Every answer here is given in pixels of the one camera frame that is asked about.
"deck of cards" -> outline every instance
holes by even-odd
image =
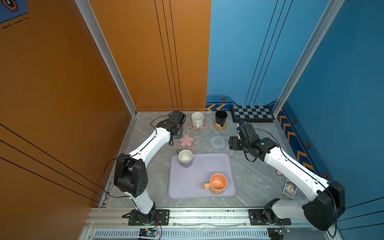
[[[289,198],[294,199],[296,195],[296,190],[297,190],[297,186],[293,182],[287,179],[285,181],[285,186],[282,193],[288,196]]]

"orange mug handle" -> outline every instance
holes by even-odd
[[[210,188],[211,188],[211,184],[209,183],[204,184],[204,190],[208,190]]]

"black mug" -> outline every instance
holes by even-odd
[[[216,123],[221,127],[224,126],[225,120],[227,119],[228,113],[226,111],[219,110],[216,112]]]

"orange wall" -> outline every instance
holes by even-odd
[[[131,116],[74,1],[28,1],[0,39],[2,238],[77,239]]]
[[[90,0],[138,111],[204,110],[210,0]]]

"folded chessboard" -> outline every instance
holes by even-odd
[[[268,106],[232,106],[233,122],[273,122],[275,119]]]

